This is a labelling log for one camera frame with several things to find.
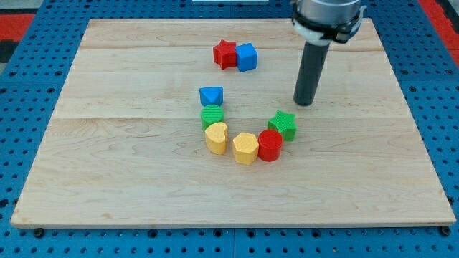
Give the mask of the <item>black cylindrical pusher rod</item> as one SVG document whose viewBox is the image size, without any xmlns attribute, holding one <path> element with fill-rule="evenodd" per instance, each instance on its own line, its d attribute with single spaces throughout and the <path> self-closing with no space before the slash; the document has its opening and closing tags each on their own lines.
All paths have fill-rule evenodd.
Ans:
<svg viewBox="0 0 459 258">
<path fill-rule="evenodd" d="M 313 103 L 328 48 L 328 44 L 318 46 L 305 42 L 293 94 L 297 105 L 309 106 Z"/>
</svg>

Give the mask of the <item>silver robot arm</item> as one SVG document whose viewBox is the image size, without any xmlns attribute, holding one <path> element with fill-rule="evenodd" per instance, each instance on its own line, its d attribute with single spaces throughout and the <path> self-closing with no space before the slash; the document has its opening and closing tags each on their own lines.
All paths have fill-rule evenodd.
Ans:
<svg viewBox="0 0 459 258">
<path fill-rule="evenodd" d="M 297 105 L 313 103 L 330 44 L 347 43 L 358 32 L 365 11 L 361 0 L 293 2 L 293 28 L 305 39 L 293 93 Z"/>
</svg>

